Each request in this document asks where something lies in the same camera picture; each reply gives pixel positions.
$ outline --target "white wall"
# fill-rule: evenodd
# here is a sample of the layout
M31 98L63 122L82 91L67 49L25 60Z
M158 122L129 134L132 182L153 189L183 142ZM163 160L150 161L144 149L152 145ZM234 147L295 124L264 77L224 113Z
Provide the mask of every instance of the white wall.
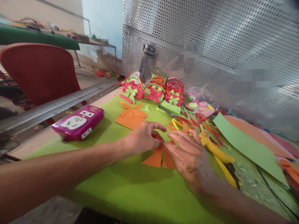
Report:
M47 0L71 12L83 15L81 0ZM56 24L60 29L75 30L84 33L83 19L53 8L37 0L0 0L0 14L11 19L30 17L43 25L48 22Z
M90 21L92 34L97 38L109 39L109 43L116 46L116 56L122 57L122 0L82 0L83 16ZM85 34L89 34L87 21L84 21ZM105 48L114 55L114 49ZM89 52L85 55L97 61L96 53Z

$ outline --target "perforated metal sheet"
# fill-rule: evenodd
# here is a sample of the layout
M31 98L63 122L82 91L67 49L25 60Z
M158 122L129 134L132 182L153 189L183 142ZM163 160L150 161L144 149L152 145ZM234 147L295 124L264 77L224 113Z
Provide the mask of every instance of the perforated metal sheet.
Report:
M122 73L153 61L202 97L243 119L299 139L299 11L281 1L124 0ZM201 71L179 71L180 41L203 42ZM275 94L236 94L235 63L276 63Z

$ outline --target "table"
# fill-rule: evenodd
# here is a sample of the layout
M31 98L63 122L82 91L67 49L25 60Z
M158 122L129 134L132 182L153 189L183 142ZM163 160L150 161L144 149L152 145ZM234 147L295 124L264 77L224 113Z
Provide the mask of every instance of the table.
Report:
M116 73L116 46L111 44L102 44L93 39L88 41L75 40L67 37L66 32L61 32L47 28L50 33L46 30L41 30L41 32L33 31L26 29L24 27L16 27L0 22L0 45L9 45L14 43L40 43L40 44L49 44L57 47L61 47L66 50L74 50L78 66L81 67L78 54L76 50L80 50L79 44L94 45L99 47L109 47L114 48L115 53L115 64L114 69Z
M130 130L114 122L122 111L118 103L121 98L117 96L120 92L121 89L117 89L92 103L104 109L105 118L83 142L63 144L60 142L60 137L52 129L47 128L8 154L24 159L28 155L35 157L75 150L110 142L127 135ZM159 114L157 117L156 103L149 100L146 103L142 102L142 109L147 104L151 113L147 113L148 117L145 120L155 119L162 124L168 123L171 119L168 115ZM166 134L161 135L166 141L169 140ZM225 138L222 136L220 138L225 144L231 146ZM231 153L225 147L220 149L233 156L236 161L242 162L247 169L246 174L236 169L243 182L242 190L245 194L295 221L265 187L249 159L234 147ZM151 152L147 152L110 165L80 183L65 197L128 223L237 223L237 220L217 209L204 198L196 200L175 170L141 164L150 154ZM224 178L213 156L208 153L208 157L213 170ZM289 192L270 175L265 172L263 174L276 194L283 198L294 212L298 212L299 206Z

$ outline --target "green table surface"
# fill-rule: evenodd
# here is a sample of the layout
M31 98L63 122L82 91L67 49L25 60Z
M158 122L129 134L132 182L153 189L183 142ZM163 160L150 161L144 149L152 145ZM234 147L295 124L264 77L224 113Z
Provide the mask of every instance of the green table surface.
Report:
M37 32L0 23L0 44L9 45L14 43L40 43L61 47L67 50L80 50L76 40L53 34L48 31Z
M101 108L105 118L82 142L62 143L58 136L46 143L28 158L86 148L100 143L112 142L126 136L131 130L115 123L123 108L119 96L114 97ZM168 124L171 117L156 110L157 103L150 100L142 103L142 109L149 104L147 121ZM169 141L166 133L161 136ZM223 136L223 142L232 147ZM272 195L255 170L254 163L232 147L220 147L233 156L240 170L236 171L243 181L242 191L253 199L270 207L289 220L295 221L280 202ZM64 196L95 211L115 217L128 223L239 223L229 213L218 209L204 197L196 198L176 170L156 168L141 164L153 152L134 156L94 174L78 184ZM211 153L208 153L213 170L222 178L224 175ZM293 196L270 175L263 172L273 190L294 211L299 212Z

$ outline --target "electrical outlet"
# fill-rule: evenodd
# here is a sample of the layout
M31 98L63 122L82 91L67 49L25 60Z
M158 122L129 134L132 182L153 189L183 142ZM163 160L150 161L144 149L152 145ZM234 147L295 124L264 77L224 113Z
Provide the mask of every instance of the electrical outlet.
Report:
M82 118L80 116L72 116L69 119L67 119L61 126L70 130L74 130L76 128L81 127L86 122L86 118Z
M88 112L86 110L81 111L80 114L88 116L88 117L92 117L94 115L94 113L90 113L90 112Z
M81 138L82 138L82 139L85 139L85 137L86 137L89 133L91 133L91 131L92 131L92 129L89 128L83 135L81 135Z

